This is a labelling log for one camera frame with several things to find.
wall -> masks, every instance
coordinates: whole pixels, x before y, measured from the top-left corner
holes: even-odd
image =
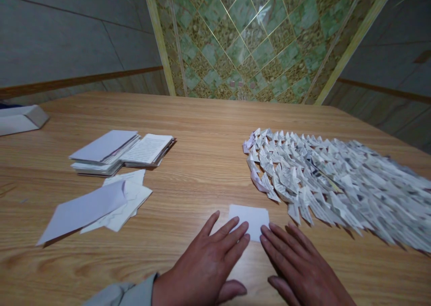
[[[0,0],[0,87],[160,66],[145,0]]]
[[[431,100],[413,101],[337,81],[323,105],[337,107],[431,154]]]
[[[359,0],[342,38],[354,0],[155,1],[177,95],[301,103],[374,0]]]

wood grain surface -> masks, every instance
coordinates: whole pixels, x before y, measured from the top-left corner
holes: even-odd
[[[268,209],[284,226],[285,204],[270,201],[250,180],[241,144],[258,127],[356,139],[431,178],[431,157],[333,107],[87,92],[42,105],[51,117],[37,131],[0,137],[0,291],[2,305],[79,305],[118,281],[165,272],[212,212],[229,205]],[[173,135],[161,166],[148,170],[154,192],[118,233],[105,228],[35,247],[55,207],[100,187],[77,176],[68,156],[112,130]],[[132,169],[123,168],[120,173]],[[431,300],[431,261],[315,220],[302,226],[358,305],[419,305]],[[251,242],[230,278],[248,295],[229,305],[283,305],[267,283],[275,274],[260,243]]]

finger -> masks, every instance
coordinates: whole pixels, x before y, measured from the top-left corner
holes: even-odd
[[[216,304],[222,304],[234,299],[236,296],[244,295],[247,295],[247,288],[238,280],[229,280],[221,287]]]
[[[212,237],[216,241],[220,241],[224,239],[229,232],[236,227],[239,222],[239,217],[235,216],[233,219],[229,220],[225,225],[223,225],[216,233],[212,235]]]
[[[265,225],[261,227],[263,235],[271,242],[273,247],[281,253],[283,257],[289,261],[299,272],[302,272],[305,267],[305,261],[296,254],[286,243],[280,240],[274,233],[272,233]]]
[[[270,222],[269,228],[271,229],[271,232],[274,233],[280,240],[282,240],[284,243],[286,243],[295,253],[301,257],[303,257],[306,260],[310,259],[310,254],[304,249],[304,247],[289,233],[284,231],[281,227],[278,225]]]
[[[288,305],[301,306],[292,288],[290,288],[289,284],[284,279],[277,276],[271,276],[268,278],[268,282],[278,291]]]
[[[260,242],[263,248],[268,254],[269,258],[275,263],[277,268],[281,271],[283,276],[290,283],[295,283],[299,281],[298,271],[291,265],[291,263],[280,253],[272,243],[266,238],[266,236],[260,236]]]
[[[243,222],[235,231],[229,233],[221,242],[223,251],[229,251],[247,232],[248,222]]]
[[[213,213],[213,215],[210,216],[208,221],[203,226],[202,230],[199,232],[198,236],[209,236],[212,228],[214,227],[214,224],[219,219],[219,216],[220,216],[220,211]]]
[[[226,264],[226,271],[231,272],[232,268],[236,265],[242,253],[250,243],[250,234],[244,235],[239,242],[233,246],[231,250],[224,257],[224,262]]]

sleeve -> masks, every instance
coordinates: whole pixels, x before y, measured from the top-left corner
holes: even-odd
[[[91,297],[84,306],[151,306],[154,281],[159,273],[152,274],[138,285],[112,284]]]

stack of paper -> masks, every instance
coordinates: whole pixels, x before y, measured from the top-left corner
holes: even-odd
[[[109,177],[122,167],[121,157],[141,138],[136,131],[112,130],[78,150],[69,158],[80,175]]]
[[[121,160],[126,167],[156,167],[170,147],[176,142],[172,136],[147,134]]]

